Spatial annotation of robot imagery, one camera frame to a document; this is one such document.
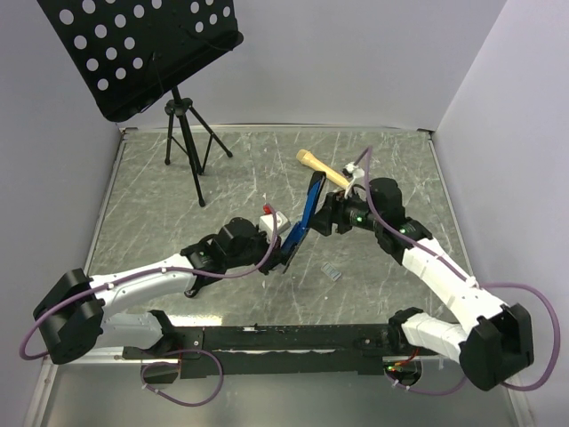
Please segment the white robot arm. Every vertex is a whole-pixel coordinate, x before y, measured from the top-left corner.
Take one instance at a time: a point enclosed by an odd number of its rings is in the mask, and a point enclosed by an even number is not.
[[[475,278],[453,262],[425,227],[406,217],[395,181],[372,180],[374,205],[381,207],[378,210],[386,223],[405,233],[412,242],[428,248],[431,254],[385,230],[374,219],[367,201],[356,192],[347,197],[344,191],[328,193],[322,208],[316,212],[324,181],[323,173],[313,175],[302,220],[295,224],[282,245],[278,239],[261,272],[268,274],[279,263],[290,264],[309,229],[325,236],[332,234],[333,224],[340,234],[353,227],[370,230],[381,249],[429,286],[459,322],[446,323],[415,308],[401,310],[389,320],[389,343],[394,351],[405,353],[405,349],[415,346],[442,354],[460,363],[470,381],[482,390],[490,390],[533,363],[532,328],[527,311],[518,304],[509,307],[480,289]],[[276,216],[279,235],[289,222],[281,213]],[[220,280],[227,270],[258,263],[266,256],[268,240],[273,236],[271,220],[272,215],[264,215],[255,227],[243,218],[236,218],[217,235],[208,236],[166,260],[135,270],[92,278],[86,277],[82,270],[70,271],[38,305],[34,311],[36,319],[73,294],[99,286],[102,290],[51,315],[40,326],[53,362],[68,363],[95,347],[129,346],[145,350],[164,344],[172,325],[163,312],[136,315],[124,311],[165,294],[185,294],[192,298],[203,286]],[[454,271],[442,260],[452,265]],[[218,276],[196,276],[195,270]]]

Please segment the scratched metal surface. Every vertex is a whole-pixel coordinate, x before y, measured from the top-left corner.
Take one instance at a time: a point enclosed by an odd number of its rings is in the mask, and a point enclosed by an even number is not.
[[[128,135],[91,274],[159,261],[236,216],[257,222],[265,198],[296,221],[312,173],[296,160],[298,150],[308,149],[341,169],[368,145],[374,148],[372,175],[395,178],[408,214],[465,267],[427,134],[299,129],[219,135],[234,157],[212,147],[201,178],[205,208],[197,204],[188,163],[177,147],[172,148],[172,164],[164,165],[165,133]],[[203,153],[207,135],[195,137]],[[325,191],[333,189],[328,186]],[[341,271],[338,281],[321,271],[326,262]],[[195,299],[166,295],[129,311],[164,310],[178,325],[310,325],[386,322],[397,310],[412,306],[452,318],[419,279],[380,250],[371,233],[352,230],[328,238],[311,232],[285,274],[222,280]]]

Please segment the white wall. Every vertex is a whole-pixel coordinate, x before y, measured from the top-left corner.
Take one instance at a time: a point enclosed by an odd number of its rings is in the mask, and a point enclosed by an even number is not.
[[[180,89],[213,124],[436,129],[504,3],[235,0],[244,43]]]
[[[61,274],[84,264],[118,140],[37,3],[0,2],[2,425],[28,409],[40,364],[20,360],[20,338]]]
[[[569,331],[569,3],[509,0],[435,133],[435,144],[475,272],[532,284]],[[533,314],[543,371],[551,328]],[[567,425],[569,355],[527,394],[538,425]]]

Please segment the small metal piece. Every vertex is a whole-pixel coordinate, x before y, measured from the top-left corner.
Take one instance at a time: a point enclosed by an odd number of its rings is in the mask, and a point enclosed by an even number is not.
[[[341,273],[338,270],[336,270],[329,262],[325,263],[322,266],[322,271],[326,276],[331,278],[334,282],[338,280],[341,276]]]

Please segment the music stand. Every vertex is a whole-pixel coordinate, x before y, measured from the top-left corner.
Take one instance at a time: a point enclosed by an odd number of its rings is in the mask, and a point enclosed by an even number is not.
[[[180,127],[199,205],[205,201],[198,175],[212,140],[223,145],[177,86],[243,42],[232,0],[38,0],[102,115],[124,122],[172,91],[167,162],[173,117]],[[200,165],[186,111],[210,133]]]

